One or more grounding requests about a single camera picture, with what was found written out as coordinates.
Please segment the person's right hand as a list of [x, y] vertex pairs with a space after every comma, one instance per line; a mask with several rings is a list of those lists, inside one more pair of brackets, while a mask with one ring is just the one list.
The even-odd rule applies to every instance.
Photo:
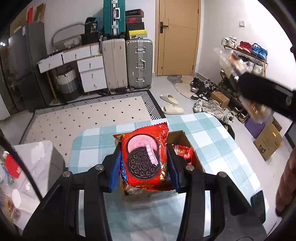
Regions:
[[295, 148], [288, 158], [276, 193], [276, 215], [281, 217], [295, 198]]

